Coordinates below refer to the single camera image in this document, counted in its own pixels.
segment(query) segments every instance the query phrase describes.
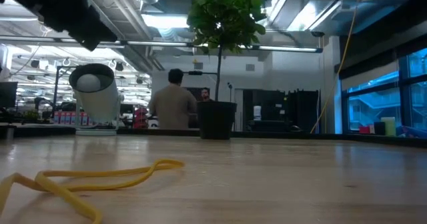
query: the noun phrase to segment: red object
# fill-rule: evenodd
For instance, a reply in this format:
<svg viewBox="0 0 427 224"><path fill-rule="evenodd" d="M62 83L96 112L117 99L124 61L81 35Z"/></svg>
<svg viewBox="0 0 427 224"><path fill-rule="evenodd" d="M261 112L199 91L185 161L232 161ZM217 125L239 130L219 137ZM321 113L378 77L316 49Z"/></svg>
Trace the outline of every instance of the red object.
<svg viewBox="0 0 427 224"><path fill-rule="evenodd" d="M359 127L359 133L360 134L369 134L370 129L369 129L369 127Z"/></svg>
<svg viewBox="0 0 427 224"><path fill-rule="evenodd" d="M148 128L147 113L148 113L148 111L144 107L138 108L135 111L135 121L133 122L133 128L135 128L135 129L146 129L146 128Z"/></svg>

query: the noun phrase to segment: small tree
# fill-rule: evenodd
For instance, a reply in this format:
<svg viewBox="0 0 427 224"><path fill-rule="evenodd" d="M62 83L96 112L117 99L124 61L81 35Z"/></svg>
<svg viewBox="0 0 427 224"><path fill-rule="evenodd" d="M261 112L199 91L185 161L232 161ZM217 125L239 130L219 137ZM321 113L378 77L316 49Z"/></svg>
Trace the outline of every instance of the small tree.
<svg viewBox="0 0 427 224"><path fill-rule="evenodd" d="M261 0L193 0L187 24L195 33L194 45L201 45L204 53L218 48L218 69L215 101L220 88L221 59L225 50L241 53L252 42L259 43L256 33L266 34L266 18L261 11Z"/></svg>

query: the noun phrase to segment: man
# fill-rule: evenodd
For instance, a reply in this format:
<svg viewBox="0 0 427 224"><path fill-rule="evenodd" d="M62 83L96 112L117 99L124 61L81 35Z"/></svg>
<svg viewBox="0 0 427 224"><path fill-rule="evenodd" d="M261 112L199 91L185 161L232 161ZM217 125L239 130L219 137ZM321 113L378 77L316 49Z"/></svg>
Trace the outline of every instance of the man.
<svg viewBox="0 0 427 224"><path fill-rule="evenodd" d="M209 89L207 87L201 90L201 101L214 101L209 98Z"/></svg>
<svg viewBox="0 0 427 224"><path fill-rule="evenodd" d="M180 69L169 71L169 85L154 94L148 108L157 115L159 129L188 129L190 113L195 113L197 101L186 89L181 87L183 72Z"/></svg>

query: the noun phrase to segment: window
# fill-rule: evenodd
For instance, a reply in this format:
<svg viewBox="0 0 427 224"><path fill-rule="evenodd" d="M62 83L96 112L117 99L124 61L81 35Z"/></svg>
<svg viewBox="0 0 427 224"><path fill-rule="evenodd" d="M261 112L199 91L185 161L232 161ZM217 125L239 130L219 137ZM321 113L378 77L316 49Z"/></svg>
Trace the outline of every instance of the window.
<svg viewBox="0 0 427 224"><path fill-rule="evenodd" d="M411 85L412 127L427 131L427 82Z"/></svg>
<svg viewBox="0 0 427 224"><path fill-rule="evenodd" d="M408 56L410 77L427 74L427 48Z"/></svg>
<svg viewBox="0 0 427 224"><path fill-rule="evenodd" d="M358 86L355 87L351 87L348 89L349 93L355 92L355 91L360 91L360 90L364 90L367 88L371 88L371 87L376 87L379 85L383 85L383 84L387 84L387 83L393 83L399 80L399 72L398 71L393 71L392 73L389 73L387 75L383 75L377 79L371 80L369 82L366 83L362 83Z"/></svg>
<svg viewBox="0 0 427 224"><path fill-rule="evenodd" d="M382 117L395 117L396 126L400 120L399 88L351 96L348 99L349 128L358 131L360 126L368 126L381 121Z"/></svg>

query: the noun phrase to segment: white bottle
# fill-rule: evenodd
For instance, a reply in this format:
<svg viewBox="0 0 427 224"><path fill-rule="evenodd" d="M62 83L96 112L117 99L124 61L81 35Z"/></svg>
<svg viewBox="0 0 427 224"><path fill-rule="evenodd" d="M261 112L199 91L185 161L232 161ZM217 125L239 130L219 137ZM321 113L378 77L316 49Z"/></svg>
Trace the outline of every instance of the white bottle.
<svg viewBox="0 0 427 224"><path fill-rule="evenodd" d="M254 106L254 120L261 121L261 106Z"/></svg>

